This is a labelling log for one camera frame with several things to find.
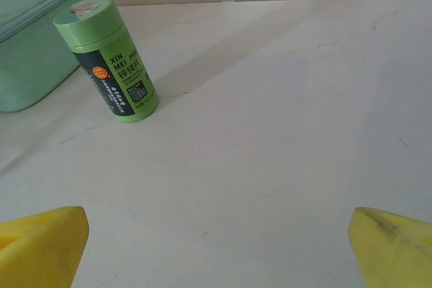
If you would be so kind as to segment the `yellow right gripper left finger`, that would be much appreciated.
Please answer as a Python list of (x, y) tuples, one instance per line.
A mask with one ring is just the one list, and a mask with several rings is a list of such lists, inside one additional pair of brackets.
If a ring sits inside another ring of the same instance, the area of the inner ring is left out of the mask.
[(88, 234), (81, 206), (0, 223), (0, 288), (71, 288)]

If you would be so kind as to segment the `green supplement bottle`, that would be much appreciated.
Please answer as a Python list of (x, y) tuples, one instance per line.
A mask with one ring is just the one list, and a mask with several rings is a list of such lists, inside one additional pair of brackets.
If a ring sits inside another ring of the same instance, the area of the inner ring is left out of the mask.
[(80, 1), (53, 23), (120, 121), (140, 121), (156, 110), (157, 91), (114, 0)]

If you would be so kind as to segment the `mint green zip pouch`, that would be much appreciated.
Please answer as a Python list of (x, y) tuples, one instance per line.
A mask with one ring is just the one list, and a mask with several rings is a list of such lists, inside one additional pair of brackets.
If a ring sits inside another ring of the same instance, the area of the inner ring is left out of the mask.
[(79, 66), (53, 23), (79, 1), (0, 0), (0, 112), (31, 107)]

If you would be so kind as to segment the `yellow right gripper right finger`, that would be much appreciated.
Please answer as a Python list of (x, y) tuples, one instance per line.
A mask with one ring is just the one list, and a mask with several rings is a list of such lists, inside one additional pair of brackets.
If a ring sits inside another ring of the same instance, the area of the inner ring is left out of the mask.
[(367, 288), (432, 288), (432, 223), (357, 207), (348, 237)]

